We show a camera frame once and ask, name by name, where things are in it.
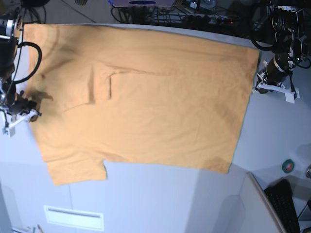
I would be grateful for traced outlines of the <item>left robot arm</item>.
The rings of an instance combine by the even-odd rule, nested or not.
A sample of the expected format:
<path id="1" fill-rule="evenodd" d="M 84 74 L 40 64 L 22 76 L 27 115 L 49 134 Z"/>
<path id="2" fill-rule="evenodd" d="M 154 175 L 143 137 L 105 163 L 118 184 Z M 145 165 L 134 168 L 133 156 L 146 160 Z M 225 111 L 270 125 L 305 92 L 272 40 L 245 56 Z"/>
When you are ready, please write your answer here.
<path id="1" fill-rule="evenodd" d="M 263 68 L 257 72 L 257 82 L 253 88 L 255 92 L 283 93 L 289 103 L 294 103 L 300 97 L 299 89 L 293 83 L 288 89 L 283 83 L 287 77 L 293 77 L 294 68 L 311 67 L 302 65 L 305 61 L 310 62 L 308 56 L 311 41 L 305 33 L 304 19 L 305 9 L 310 6 L 311 3 L 307 0 L 259 0 L 252 4 L 248 20 L 250 40 L 260 51 L 274 53 L 274 57 L 269 62 L 263 61 Z M 274 30 L 274 42 L 269 47 L 261 46 L 253 37 L 254 27 L 251 19 L 255 11 L 263 7 L 268 9 Z"/>

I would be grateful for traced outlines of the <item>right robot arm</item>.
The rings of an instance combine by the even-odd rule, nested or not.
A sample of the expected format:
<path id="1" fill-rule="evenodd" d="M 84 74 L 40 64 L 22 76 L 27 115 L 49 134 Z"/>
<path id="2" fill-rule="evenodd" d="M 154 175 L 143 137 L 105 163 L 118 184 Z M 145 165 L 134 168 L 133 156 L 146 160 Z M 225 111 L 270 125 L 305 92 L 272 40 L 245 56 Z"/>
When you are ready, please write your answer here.
<path id="1" fill-rule="evenodd" d="M 37 103 L 25 98 L 24 91 L 17 91 L 17 85 L 28 81 L 37 72 L 42 61 L 42 50 L 33 42 L 23 41 L 24 23 L 22 10 L 17 8 L 0 16 L 0 115 L 3 119 L 2 133 L 12 137 L 16 126 L 41 116 Z M 37 50 L 38 60 L 33 71 L 21 80 L 16 80 L 17 68 L 14 60 L 21 55 L 23 47 Z"/>

